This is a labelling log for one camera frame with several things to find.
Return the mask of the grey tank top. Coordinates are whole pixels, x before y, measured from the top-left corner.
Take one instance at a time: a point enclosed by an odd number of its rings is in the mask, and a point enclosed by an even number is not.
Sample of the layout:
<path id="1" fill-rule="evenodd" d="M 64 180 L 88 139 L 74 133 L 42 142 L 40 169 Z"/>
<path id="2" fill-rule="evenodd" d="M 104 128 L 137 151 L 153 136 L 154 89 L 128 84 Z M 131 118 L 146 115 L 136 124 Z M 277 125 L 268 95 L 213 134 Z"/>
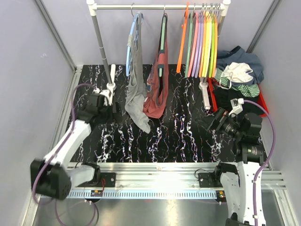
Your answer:
<path id="1" fill-rule="evenodd" d="M 142 22 L 139 20 L 139 38 L 133 53 L 133 69 L 129 76 L 125 110 L 136 124 L 145 133 L 150 133 L 149 117 L 143 112 L 143 103 L 147 96 L 147 88 L 143 78 L 143 57 L 141 28 Z"/>

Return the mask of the red tank top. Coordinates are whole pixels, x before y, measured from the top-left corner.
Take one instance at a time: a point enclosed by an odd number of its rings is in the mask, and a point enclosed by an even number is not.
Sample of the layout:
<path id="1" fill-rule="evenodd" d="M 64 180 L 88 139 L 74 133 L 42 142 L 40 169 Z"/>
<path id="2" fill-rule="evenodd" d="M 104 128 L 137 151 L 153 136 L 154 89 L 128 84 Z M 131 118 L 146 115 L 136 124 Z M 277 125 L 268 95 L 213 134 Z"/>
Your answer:
<path id="1" fill-rule="evenodd" d="M 165 110 L 168 97 L 168 45 L 165 40 L 164 48 L 158 50 L 148 76 L 147 97 L 143 103 L 143 112 L 150 118 L 160 118 Z"/>

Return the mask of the mint green hanger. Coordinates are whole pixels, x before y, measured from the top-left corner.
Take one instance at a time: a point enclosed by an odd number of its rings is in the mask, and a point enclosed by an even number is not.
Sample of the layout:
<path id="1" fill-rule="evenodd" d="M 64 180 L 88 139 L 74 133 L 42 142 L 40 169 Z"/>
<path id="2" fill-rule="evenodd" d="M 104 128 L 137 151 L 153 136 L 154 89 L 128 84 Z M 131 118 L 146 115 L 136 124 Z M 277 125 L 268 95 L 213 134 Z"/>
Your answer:
<path id="1" fill-rule="evenodd" d="M 164 12 L 161 21 L 161 33 L 159 39 L 158 58 L 157 58 L 158 75 L 160 79 L 163 79 L 168 66 L 167 22 L 168 22 L 168 16 L 167 13 Z"/>

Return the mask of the light blue hanger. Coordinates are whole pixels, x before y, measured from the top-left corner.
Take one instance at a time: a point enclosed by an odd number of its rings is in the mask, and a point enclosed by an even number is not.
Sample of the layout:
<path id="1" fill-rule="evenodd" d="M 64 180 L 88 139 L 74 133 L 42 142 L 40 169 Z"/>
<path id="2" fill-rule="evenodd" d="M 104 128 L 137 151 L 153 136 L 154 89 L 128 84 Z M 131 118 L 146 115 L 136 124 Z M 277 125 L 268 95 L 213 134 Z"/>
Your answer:
<path id="1" fill-rule="evenodd" d="M 133 53 L 136 45 L 138 44 L 138 38 L 139 38 L 139 29 L 140 24 L 139 20 L 142 22 L 144 19 L 143 13 L 138 11 L 136 15 L 132 15 L 133 22 L 131 25 L 130 33 L 128 36 L 128 42 L 127 42 L 127 56 L 126 56 L 126 76 L 129 77 L 131 73 L 131 69 L 133 69 Z"/>

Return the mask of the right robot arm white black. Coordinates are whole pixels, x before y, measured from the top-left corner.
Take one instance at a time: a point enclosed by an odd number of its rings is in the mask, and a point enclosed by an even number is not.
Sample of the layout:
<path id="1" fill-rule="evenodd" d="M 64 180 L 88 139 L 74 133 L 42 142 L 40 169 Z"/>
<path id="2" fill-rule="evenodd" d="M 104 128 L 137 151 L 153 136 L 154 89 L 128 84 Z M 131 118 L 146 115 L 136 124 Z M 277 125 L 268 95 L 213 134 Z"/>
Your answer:
<path id="1" fill-rule="evenodd" d="M 197 119 L 207 131 L 214 130 L 234 139 L 236 164 L 218 163 L 209 178 L 223 187 L 228 206 L 227 226 L 265 226 L 261 178 L 264 153 L 259 144 L 262 118 L 246 113 L 236 122 L 219 108 L 213 115 Z"/>

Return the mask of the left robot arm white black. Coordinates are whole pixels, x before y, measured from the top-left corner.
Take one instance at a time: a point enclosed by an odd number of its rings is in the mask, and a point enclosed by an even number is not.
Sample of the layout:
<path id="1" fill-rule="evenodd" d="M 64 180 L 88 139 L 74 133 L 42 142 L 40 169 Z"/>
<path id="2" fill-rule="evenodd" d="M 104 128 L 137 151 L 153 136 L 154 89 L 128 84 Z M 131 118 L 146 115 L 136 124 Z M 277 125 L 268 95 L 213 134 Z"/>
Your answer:
<path id="1" fill-rule="evenodd" d="M 105 89 L 99 94 L 88 95 L 88 103 L 80 110 L 65 135 L 42 159 L 34 159 L 30 164 L 32 193 L 53 199 L 64 200 L 70 190 L 87 183 L 98 186 L 103 179 L 96 163 L 85 162 L 67 170 L 69 162 L 80 144 L 101 124 L 112 123 L 116 106 L 112 93 Z"/>

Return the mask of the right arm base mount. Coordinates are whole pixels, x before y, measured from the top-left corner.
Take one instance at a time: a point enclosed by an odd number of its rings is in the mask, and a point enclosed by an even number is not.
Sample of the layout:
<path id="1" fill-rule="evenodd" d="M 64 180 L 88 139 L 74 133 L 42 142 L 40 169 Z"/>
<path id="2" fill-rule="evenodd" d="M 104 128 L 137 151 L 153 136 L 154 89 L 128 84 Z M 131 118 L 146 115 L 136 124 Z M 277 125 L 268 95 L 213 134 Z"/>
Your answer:
<path id="1" fill-rule="evenodd" d="M 222 184 L 218 180 L 214 173 L 198 173 L 198 182 L 200 188 L 220 188 Z"/>

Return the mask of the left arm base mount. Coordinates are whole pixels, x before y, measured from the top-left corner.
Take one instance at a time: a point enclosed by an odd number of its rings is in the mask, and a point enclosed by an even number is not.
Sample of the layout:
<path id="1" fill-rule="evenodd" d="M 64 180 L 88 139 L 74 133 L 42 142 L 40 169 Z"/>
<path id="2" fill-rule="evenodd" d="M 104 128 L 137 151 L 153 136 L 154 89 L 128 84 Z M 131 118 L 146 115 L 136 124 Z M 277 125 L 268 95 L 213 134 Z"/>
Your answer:
<path id="1" fill-rule="evenodd" d="M 78 187 L 102 187 L 104 182 L 105 188 L 114 188 L 116 184 L 116 175 L 115 172 L 102 172 L 100 174 L 100 179 L 97 181 L 85 182 Z"/>

